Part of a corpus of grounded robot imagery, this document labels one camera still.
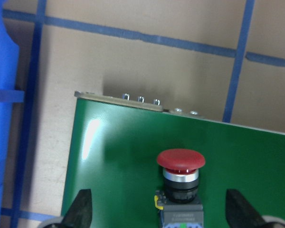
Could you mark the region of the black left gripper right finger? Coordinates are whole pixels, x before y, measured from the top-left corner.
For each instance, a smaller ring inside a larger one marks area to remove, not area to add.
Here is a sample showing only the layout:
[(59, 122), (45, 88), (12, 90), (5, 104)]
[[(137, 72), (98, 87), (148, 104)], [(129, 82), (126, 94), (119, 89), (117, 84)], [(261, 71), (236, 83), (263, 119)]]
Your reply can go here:
[(260, 228), (266, 224), (262, 216), (236, 189), (227, 189), (226, 221), (230, 228)]

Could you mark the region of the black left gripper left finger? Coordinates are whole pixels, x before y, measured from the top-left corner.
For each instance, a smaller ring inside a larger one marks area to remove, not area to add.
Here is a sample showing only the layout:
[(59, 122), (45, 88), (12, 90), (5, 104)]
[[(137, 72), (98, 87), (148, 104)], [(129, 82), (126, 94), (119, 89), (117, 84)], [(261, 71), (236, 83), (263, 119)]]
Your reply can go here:
[(63, 228), (89, 228), (92, 223), (92, 193), (90, 189), (80, 190), (65, 214)]

